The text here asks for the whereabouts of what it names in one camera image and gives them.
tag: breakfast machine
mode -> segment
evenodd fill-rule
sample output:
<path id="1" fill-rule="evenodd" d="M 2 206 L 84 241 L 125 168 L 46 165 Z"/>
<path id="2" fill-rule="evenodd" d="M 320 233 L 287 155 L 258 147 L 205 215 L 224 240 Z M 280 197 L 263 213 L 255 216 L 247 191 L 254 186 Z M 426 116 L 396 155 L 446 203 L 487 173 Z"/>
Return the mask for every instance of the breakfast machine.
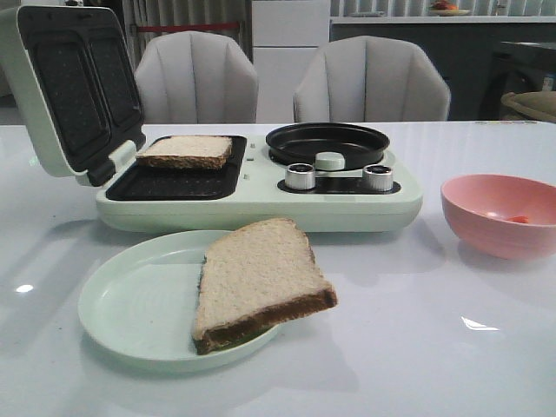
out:
<path id="1" fill-rule="evenodd" d="M 389 139 L 353 124 L 232 136 L 232 155 L 217 170 L 138 165 L 148 146 L 142 106 L 110 9 L 5 10 L 0 37 L 0 63 L 40 163 L 99 187 L 98 212 L 114 228 L 233 229 L 284 216 L 308 232 L 386 231 L 419 213 L 420 185 Z"/>

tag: black pan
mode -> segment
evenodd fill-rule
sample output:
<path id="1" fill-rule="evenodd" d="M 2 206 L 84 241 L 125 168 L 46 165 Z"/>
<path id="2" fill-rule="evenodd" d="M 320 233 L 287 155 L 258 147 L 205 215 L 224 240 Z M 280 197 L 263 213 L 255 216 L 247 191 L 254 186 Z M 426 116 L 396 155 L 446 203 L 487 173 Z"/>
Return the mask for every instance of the black pan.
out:
<path id="1" fill-rule="evenodd" d="M 379 162 L 389 144 L 388 137 L 378 130 L 347 123 L 298 123 L 267 135 L 274 161 L 314 164 L 316 154 L 338 152 L 346 160 L 345 170 Z"/>

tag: white table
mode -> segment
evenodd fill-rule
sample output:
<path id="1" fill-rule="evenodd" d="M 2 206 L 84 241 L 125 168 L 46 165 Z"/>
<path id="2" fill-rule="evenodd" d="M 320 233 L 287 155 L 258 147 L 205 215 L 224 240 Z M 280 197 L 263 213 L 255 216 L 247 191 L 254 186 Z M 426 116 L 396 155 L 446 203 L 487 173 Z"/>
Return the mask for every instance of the white table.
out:
<path id="1" fill-rule="evenodd" d="M 124 366 L 76 313 L 91 274 L 152 235 L 103 225 L 96 190 L 48 176 L 25 128 L 0 128 L 0 415 L 554 416 L 556 256 L 505 261 L 469 248 L 444 220 L 440 185 L 474 172 L 556 183 L 556 125 L 370 126 L 422 183 L 417 219 L 393 233 L 311 234 L 339 305 L 284 325 L 246 360 L 179 375 Z"/>

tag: chair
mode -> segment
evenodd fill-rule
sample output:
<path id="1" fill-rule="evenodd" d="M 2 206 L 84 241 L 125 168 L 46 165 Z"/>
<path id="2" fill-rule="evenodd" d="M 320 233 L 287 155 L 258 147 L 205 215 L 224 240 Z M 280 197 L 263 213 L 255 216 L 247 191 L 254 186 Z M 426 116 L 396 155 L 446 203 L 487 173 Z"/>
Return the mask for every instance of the chair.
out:
<path id="1" fill-rule="evenodd" d="M 258 77 L 230 37 L 187 31 L 154 38 L 136 69 L 146 123 L 253 123 Z"/>
<path id="2" fill-rule="evenodd" d="M 506 93 L 500 98 L 502 120 L 538 120 L 556 123 L 556 91 Z"/>
<path id="3" fill-rule="evenodd" d="M 294 92 L 296 122 L 444 121 L 450 90 L 425 52 L 357 36 L 320 47 Z"/>

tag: toast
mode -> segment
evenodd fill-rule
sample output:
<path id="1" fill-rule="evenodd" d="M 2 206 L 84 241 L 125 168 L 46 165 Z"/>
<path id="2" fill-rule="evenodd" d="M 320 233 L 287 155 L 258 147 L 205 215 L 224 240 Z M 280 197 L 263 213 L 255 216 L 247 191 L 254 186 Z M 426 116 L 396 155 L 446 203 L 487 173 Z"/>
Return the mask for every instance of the toast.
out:
<path id="1" fill-rule="evenodd" d="M 227 136 L 169 136 L 150 145 L 137 163 L 155 168 L 221 169 L 232 153 Z"/>
<path id="2" fill-rule="evenodd" d="M 249 224 L 208 247 L 193 340 L 198 354 L 337 304 L 308 238 L 289 219 Z"/>

